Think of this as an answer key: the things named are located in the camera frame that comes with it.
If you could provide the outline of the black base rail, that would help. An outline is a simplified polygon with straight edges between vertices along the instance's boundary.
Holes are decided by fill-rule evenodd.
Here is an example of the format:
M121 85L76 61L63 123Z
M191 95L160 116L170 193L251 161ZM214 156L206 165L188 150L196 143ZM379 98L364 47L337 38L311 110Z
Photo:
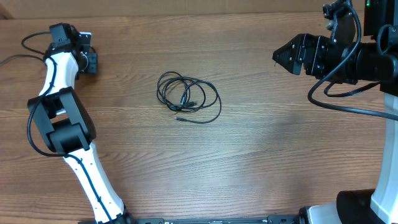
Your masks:
M306 224L299 215L269 215L260 218L197 218L174 219L138 218L138 224Z

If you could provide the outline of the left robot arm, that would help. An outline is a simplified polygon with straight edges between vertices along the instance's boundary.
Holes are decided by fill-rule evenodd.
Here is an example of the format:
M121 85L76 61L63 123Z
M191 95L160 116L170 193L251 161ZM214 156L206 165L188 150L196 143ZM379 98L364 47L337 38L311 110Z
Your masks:
M67 23L49 27L52 42L43 53L47 74L38 97L28 101L27 137L36 125L48 157L61 157L74 171L94 213L95 223L134 223L112 188L96 150L96 129L75 92L80 74L98 71L92 34Z

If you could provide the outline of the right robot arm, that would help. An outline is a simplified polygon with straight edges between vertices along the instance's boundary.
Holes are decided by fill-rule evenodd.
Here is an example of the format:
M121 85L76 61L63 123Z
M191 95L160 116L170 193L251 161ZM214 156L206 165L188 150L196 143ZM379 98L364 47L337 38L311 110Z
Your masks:
M309 102L321 108L385 119L384 148L377 185L373 189L345 190L336 200L303 207L295 223L396 223L397 222L397 2L366 1L360 19L347 0L323 6L330 36L298 34L273 53L273 60L289 73L305 72L317 83ZM384 110L374 111L333 105L314 99L336 84L364 86L343 93L350 97L374 87L383 94Z

